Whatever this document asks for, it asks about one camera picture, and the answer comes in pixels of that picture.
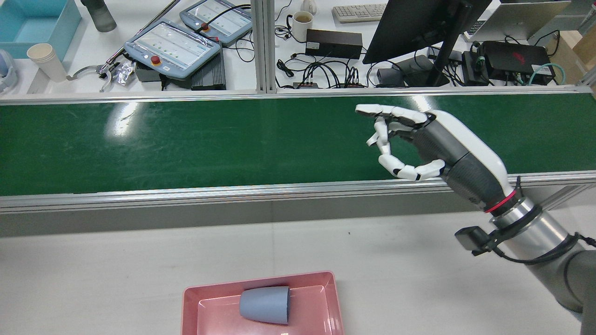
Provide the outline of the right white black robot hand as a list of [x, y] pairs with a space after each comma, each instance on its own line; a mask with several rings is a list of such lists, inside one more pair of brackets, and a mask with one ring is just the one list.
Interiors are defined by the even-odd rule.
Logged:
[[[374, 135], [366, 143], [378, 147], [379, 163], [394, 177], [440, 177], [455, 193], [494, 216], [521, 198], [500, 157], [453, 115], [381, 104], [358, 104], [355, 112], [375, 118]], [[407, 165], [395, 157], [390, 148], [394, 136], [413, 144], [423, 165]]]

